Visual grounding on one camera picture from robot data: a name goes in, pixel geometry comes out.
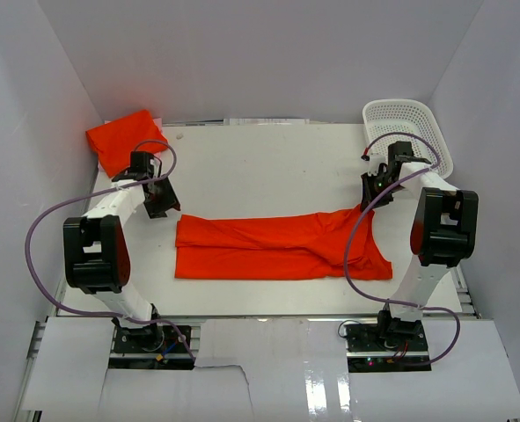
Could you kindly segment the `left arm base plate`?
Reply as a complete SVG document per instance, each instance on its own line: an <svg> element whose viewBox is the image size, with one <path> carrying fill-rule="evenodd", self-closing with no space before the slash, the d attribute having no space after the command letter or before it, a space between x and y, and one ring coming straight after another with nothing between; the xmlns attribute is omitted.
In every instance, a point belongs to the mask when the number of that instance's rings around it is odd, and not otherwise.
<svg viewBox="0 0 520 422"><path fill-rule="evenodd" d="M145 328L117 327L108 361L110 369L183 370L194 368L194 360L184 342L191 346L194 330L179 325L176 332L169 324Z"/></svg>

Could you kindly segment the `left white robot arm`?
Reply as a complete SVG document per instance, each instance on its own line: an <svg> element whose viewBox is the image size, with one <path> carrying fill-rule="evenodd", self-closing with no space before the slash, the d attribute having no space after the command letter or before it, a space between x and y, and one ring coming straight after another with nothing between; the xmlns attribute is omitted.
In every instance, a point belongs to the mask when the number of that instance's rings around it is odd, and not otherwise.
<svg viewBox="0 0 520 422"><path fill-rule="evenodd" d="M180 210L172 184L161 171L161 160L150 152L132 152L130 166L112 179L111 191L85 214L63 224L68 285L103 302L114 318L136 326L134 341L146 351L162 345L164 329L151 321L157 317L156 308L129 281L124 226L140 208L150 219Z"/></svg>

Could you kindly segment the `aluminium frame rail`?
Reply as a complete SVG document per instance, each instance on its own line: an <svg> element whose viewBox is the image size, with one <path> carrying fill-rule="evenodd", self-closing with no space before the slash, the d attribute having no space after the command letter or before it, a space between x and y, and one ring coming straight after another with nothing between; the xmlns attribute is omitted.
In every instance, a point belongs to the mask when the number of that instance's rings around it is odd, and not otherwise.
<svg viewBox="0 0 520 422"><path fill-rule="evenodd" d="M46 324L43 322L36 322L33 335L30 340L30 344L26 355L26 369L24 378L20 387L18 395L18 403L16 410L14 411L13 422L39 422L42 418L42 411L38 410L26 410L24 406L25 395L30 382L31 374L33 371L34 362L40 350L40 343L44 334Z"/></svg>

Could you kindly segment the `orange t-shirt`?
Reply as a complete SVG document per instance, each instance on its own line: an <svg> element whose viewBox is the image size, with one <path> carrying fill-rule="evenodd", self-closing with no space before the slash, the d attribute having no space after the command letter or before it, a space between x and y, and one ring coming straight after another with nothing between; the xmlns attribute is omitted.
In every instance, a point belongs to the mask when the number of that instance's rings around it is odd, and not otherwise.
<svg viewBox="0 0 520 422"><path fill-rule="evenodd" d="M167 142L148 110L112 120L85 132L103 172L113 178L130 165L130 153L144 141Z"/></svg>
<svg viewBox="0 0 520 422"><path fill-rule="evenodd" d="M372 215L359 207L308 215L209 220L182 215L175 277L188 280L390 280Z"/></svg>

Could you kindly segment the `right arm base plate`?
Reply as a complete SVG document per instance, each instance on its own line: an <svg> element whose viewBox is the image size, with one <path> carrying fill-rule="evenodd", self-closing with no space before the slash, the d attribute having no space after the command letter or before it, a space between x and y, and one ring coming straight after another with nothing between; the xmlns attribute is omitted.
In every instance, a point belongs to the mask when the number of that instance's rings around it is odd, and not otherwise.
<svg viewBox="0 0 520 422"><path fill-rule="evenodd" d="M346 320L337 329L346 342L350 374L428 372L431 364L428 342L423 329L412 338L384 338L377 324Z"/></svg>

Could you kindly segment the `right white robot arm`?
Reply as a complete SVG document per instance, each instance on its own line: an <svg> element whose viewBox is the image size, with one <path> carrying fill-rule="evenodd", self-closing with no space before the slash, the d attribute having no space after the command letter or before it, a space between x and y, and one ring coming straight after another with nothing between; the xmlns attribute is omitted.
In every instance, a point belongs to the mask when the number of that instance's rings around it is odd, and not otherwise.
<svg viewBox="0 0 520 422"><path fill-rule="evenodd" d="M418 200L409 238L409 267L377 317L375 338L388 351L419 336L422 308L437 284L452 267L470 258L475 247L479 195L445 182L434 172L440 156L433 155L431 163L414 154L410 141L396 141L388 146L386 161L371 164L362 175L362 211L391 203L401 189Z"/></svg>

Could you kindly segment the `white perforated plastic basket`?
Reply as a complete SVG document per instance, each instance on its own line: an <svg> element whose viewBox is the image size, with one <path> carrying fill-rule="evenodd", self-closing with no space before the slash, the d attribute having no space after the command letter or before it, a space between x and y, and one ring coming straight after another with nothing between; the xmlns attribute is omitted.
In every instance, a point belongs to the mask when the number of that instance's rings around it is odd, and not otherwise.
<svg viewBox="0 0 520 422"><path fill-rule="evenodd" d="M434 114L423 103L412 99L380 99L366 104L362 111L365 141L369 145L381 135L402 132L427 141L439 156L435 172L448 178L453 162Z"/></svg>

